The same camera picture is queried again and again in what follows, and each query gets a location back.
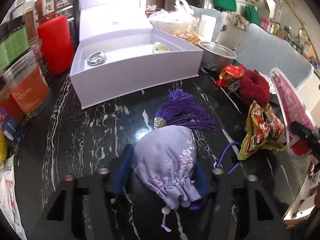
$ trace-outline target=white box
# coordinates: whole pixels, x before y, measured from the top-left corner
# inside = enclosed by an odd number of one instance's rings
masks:
[[[150,54],[141,45],[160,42],[171,52]],[[135,49],[131,54],[128,49]],[[107,62],[95,67],[86,57],[104,51]],[[142,89],[198,76],[203,51],[178,37],[156,29],[124,30],[81,41],[73,60],[70,79],[81,102],[87,108]]]
[[[122,11],[107,0],[80,0],[79,46],[70,79],[82,109],[132,92],[198,76],[202,49],[152,28],[140,8]],[[152,54],[160,42],[171,52]],[[103,51],[107,60],[89,66]]]

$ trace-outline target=black cardboard box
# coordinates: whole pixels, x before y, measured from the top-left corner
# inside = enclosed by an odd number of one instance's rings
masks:
[[[74,51],[79,45],[79,0],[57,0],[57,16],[65,15],[68,19],[70,36]]]

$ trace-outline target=pink sign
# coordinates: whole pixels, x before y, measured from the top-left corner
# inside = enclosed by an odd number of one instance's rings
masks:
[[[315,123],[310,113],[306,110],[296,89],[279,68],[271,69],[270,78],[275,87],[284,117],[288,152],[295,157],[307,157],[312,150],[308,147],[306,140],[291,133],[290,124],[293,121],[297,121],[314,130]]]

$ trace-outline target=red fuzzy scrunchie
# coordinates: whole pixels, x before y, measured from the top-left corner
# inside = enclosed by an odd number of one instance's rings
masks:
[[[247,106],[256,102],[265,108],[270,100],[269,84],[259,73],[246,69],[240,79],[239,94],[241,101]]]

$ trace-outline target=green shopping bag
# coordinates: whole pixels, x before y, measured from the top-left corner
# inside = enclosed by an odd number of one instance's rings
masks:
[[[229,12],[237,10],[236,0],[213,0],[214,6],[221,7]]]
[[[246,6],[244,17],[248,20],[248,22],[254,23],[259,26],[260,18],[259,18],[259,14],[255,8],[252,8],[251,6]]]

